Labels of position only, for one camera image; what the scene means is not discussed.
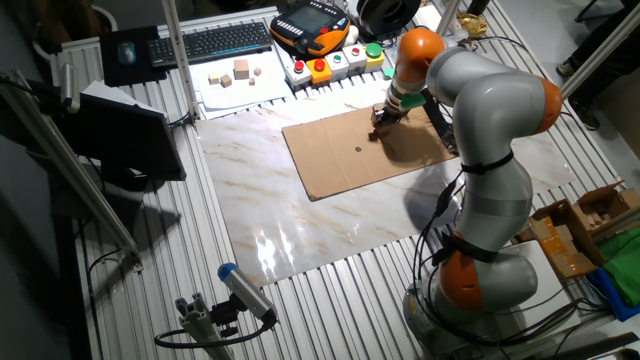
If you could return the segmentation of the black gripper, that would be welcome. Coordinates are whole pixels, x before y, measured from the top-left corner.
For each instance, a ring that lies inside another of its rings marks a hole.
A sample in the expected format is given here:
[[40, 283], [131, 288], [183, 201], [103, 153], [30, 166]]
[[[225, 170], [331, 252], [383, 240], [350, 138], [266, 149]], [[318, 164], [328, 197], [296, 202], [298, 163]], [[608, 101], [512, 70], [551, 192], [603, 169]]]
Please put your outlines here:
[[394, 124], [398, 123], [401, 119], [401, 113], [384, 104], [375, 104], [372, 107], [371, 125], [373, 127], [373, 133], [375, 134], [388, 134], [393, 129]]

